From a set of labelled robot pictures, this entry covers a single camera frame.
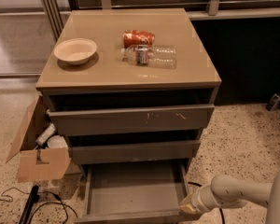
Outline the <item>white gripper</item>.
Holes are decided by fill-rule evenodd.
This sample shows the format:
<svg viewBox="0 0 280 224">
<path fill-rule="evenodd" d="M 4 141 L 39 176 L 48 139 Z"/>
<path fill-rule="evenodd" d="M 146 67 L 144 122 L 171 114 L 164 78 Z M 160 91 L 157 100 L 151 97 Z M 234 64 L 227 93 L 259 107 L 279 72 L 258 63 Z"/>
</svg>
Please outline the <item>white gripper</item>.
<svg viewBox="0 0 280 224">
<path fill-rule="evenodd" d="M 206 213 L 214 209 L 214 195 L 210 186 L 196 188 L 180 202 L 179 207 L 188 214 Z"/>
</svg>

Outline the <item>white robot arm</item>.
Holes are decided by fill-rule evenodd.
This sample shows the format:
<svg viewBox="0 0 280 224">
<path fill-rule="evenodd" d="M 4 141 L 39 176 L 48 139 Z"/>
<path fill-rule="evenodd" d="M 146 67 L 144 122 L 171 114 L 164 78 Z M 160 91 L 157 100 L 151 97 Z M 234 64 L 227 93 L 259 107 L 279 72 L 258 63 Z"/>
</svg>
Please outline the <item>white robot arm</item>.
<svg viewBox="0 0 280 224">
<path fill-rule="evenodd" d="M 184 198 L 180 209 L 188 214 L 204 214 L 215 208 L 243 207 L 247 202 L 267 208 L 265 224 L 280 224 L 280 170 L 272 183 L 216 175 L 209 185 L 198 187 Z"/>
</svg>

